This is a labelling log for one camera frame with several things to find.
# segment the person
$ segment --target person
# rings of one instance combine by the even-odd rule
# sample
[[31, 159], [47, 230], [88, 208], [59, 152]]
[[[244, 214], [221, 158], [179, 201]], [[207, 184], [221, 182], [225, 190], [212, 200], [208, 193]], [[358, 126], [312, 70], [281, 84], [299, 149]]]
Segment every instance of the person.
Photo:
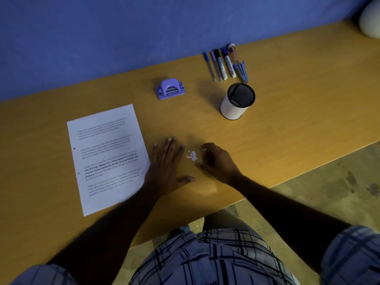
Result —
[[[352, 226], [245, 177], [225, 150], [201, 146], [197, 166], [243, 194], [281, 238], [320, 274], [321, 284], [379, 284], [380, 235]], [[11, 284], [112, 284], [133, 237], [160, 196], [193, 177], [176, 177], [184, 145], [169, 138], [154, 145], [144, 185], [103, 216], [47, 264], [33, 266]], [[242, 220], [219, 211], [204, 231], [176, 230], [137, 269], [130, 284], [299, 284], [265, 241]]]

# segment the person's right hand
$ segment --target person's right hand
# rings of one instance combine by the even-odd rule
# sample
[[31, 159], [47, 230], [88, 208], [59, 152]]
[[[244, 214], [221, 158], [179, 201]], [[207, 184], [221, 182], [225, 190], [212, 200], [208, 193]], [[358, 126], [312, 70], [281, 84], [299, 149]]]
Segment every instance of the person's right hand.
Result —
[[197, 167], [228, 185], [231, 185], [234, 178], [242, 176], [239, 168], [226, 150], [221, 149], [214, 143], [205, 143], [201, 145], [201, 148], [206, 150], [202, 154], [202, 163], [196, 163]]

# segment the purple hole punch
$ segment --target purple hole punch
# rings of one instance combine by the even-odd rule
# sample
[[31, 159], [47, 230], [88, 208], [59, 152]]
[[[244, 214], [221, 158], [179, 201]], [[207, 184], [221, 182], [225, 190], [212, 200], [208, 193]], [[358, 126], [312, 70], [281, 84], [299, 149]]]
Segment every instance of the purple hole punch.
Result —
[[156, 93], [160, 100], [165, 100], [185, 94], [185, 87], [176, 78], [166, 79], [156, 88]]

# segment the blue wall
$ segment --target blue wall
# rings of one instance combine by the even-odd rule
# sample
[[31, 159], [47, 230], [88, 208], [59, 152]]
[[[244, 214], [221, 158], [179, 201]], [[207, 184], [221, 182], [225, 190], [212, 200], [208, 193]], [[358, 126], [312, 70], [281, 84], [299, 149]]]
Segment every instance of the blue wall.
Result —
[[366, 0], [0, 0], [0, 101], [335, 22]]

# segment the person's left hand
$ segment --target person's left hand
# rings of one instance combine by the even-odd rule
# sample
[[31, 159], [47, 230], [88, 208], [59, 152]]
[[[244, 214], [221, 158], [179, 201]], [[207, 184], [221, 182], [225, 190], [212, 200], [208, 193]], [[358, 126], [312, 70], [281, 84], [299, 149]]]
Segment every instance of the person's left hand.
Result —
[[185, 145], [182, 145], [177, 153], [175, 151], [175, 137], [166, 140], [159, 154], [157, 154], [157, 144], [154, 144], [144, 184], [154, 186], [160, 196], [169, 194], [190, 182], [195, 182], [195, 178], [190, 176], [177, 178], [177, 167], [185, 151]]

